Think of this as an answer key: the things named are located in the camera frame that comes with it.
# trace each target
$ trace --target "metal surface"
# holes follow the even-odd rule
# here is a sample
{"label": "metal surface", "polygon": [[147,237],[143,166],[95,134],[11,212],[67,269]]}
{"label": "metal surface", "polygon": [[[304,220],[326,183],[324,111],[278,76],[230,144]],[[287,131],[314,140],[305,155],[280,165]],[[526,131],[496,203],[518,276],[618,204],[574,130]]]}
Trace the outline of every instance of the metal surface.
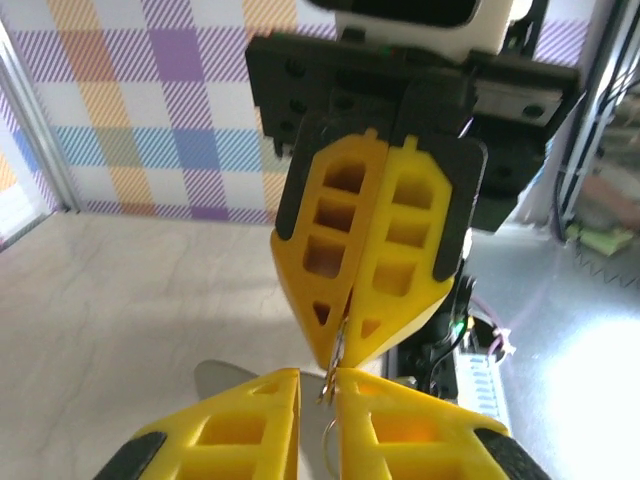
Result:
{"label": "metal surface", "polygon": [[36,154],[47,184],[58,203],[67,210],[80,211],[81,202],[75,192],[62,149],[40,107],[31,79],[23,68],[11,37],[0,21],[0,87],[11,103],[18,123]]}
{"label": "metal surface", "polygon": [[[500,367],[516,440],[554,480],[635,478],[638,289],[605,284],[570,247],[516,228],[474,235],[467,266],[518,348]],[[640,245],[614,267],[640,271]]]}
{"label": "metal surface", "polygon": [[[474,112],[541,127],[551,121],[562,104],[561,90],[517,87],[483,80],[476,82],[476,89],[478,102]],[[525,115],[526,108],[530,106],[539,107],[541,113]]]}

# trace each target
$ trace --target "beige floor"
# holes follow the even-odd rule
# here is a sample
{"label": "beige floor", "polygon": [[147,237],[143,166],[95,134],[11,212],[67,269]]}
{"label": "beige floor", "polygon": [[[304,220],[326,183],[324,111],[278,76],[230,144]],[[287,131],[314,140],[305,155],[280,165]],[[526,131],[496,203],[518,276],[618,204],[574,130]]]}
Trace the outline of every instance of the beige floor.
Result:
{"label": "beige floor", "polygon": [[[136,429],[198,400],[204,360],[314,371],[269,233],[56,215],[3,252],[0,478],[92,478]],[[305,453],[318,464],[319,447]]]}

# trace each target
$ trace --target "green led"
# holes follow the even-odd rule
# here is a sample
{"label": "green led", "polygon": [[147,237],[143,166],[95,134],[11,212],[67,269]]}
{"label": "green led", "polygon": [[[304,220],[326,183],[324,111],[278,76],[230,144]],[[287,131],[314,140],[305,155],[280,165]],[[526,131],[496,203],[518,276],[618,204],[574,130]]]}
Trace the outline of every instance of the green led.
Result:
{"label": "green led", "polygon": [[464,323],[460,322],[455,327],[453,327],[453,331],[456,336],[459,336],[462,333],[462,329],[464,328]]}

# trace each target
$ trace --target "metal frame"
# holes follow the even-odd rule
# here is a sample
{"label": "metal frame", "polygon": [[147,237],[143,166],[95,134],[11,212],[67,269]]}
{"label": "metal frame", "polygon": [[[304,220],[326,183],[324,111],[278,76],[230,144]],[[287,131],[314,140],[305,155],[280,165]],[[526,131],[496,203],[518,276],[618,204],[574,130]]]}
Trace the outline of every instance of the metal frame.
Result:
{"label": "metal frame", "polygon": [[56,200],[64,210],[80,211],[82,202],[75,190],[68,162],[33,88],[33,82],[14,47],[9,32],[0,20],[0,87],[35,153]]}
{"label": "metal frame", "polygon": [[560,189],[563,219],[573,216],[573,208],[580,194],[600,139],[616,108],[617,103],[606,102],[612,95],[619,95],[632,78],[640,60],[640,0],[620,0],[614,6],[607,28],[610,38],[603,39],[603,48],[595,60],[584,100],[583,115],[573,145],[565,153],[560,174],[564,180]]}

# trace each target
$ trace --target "yellow plastic part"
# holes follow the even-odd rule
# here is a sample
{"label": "yellow plastic part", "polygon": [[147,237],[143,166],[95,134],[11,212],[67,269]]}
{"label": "yellow plastic part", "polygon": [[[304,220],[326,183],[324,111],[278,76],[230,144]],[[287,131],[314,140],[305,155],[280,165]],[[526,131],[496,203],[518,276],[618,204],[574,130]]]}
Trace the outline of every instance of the yellow plastic part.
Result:
{"label": "yellow plastic part", "polygon": [[508,480],[474,434],[501,423],[361,370],[336,382],[342,480]]}
{"label": "yellow plastic part", "polygon": [[376,136],[318,152],[292,238],[271,236],[280,283],[325,369],[345,317],[341,365],[357,367],[422,327],[453,286],[432,275],[451,183],[415,137],[388,148]]}
{"label": "yellow plastic part", "polygon": [[141,480],[294,480],[300,372],[257,378],[152,423],[167,439]]}
{"label": "yellow plastic part", "polygon": [[293,236],[274,231],[280,283],[316,362],[327,368],[369,231],[388,145],[375,130],[349,135],[318,152]]}
{"label": "yellow plastic part", "polygon": [[431,155],[407,137],[391,147],[376,195],[346,327],[343,367],[373,360],[420,329],[453,287],[433,267],[452,187]]}

